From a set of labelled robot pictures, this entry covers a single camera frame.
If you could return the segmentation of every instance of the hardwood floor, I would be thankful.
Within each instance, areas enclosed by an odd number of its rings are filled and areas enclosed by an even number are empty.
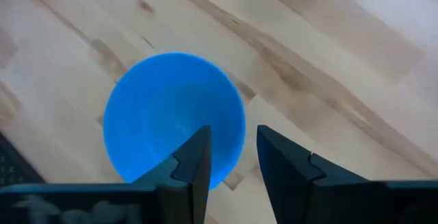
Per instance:
[[[102,136],[114,84],[197,54],[247,127],[206,223],[274,223],[259,124],[368,179],[438,177],[437,19],[438,0],[0,0],[0,130],[50,182],[121,182]]]

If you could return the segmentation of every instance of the black mat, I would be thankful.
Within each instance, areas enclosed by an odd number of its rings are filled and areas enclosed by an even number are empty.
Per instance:
[[[26,183],[44,180],[0,133],[0,187]]]

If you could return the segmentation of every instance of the blue plastic bowl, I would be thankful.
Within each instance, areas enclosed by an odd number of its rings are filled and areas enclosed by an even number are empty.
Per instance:
[[[117,83],[105,109],[103,135],[112,164],[131,183],[203,125],[212,132],[212,189],[242,152],[242,101],[213,64],[195,55],[164,53],[136,64]]]

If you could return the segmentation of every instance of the light wood surface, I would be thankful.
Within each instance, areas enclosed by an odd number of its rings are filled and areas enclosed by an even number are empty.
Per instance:
[[[50,182],[121,182],[102,113],[136,62],[186,51],[245,103],[206,223],[274,223],[265,124],[368,179],[438,177],[438,0],[0,0],[0,130]]]

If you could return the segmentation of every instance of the blue bowl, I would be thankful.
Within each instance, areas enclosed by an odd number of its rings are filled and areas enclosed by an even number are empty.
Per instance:
[[[105,109],[103,135],[112,164],[131,183],[203,125],[212,132],[212,189],[242,152],[242,100],[218,67],[195,55],[164,53],[136,64],[117,83]]]

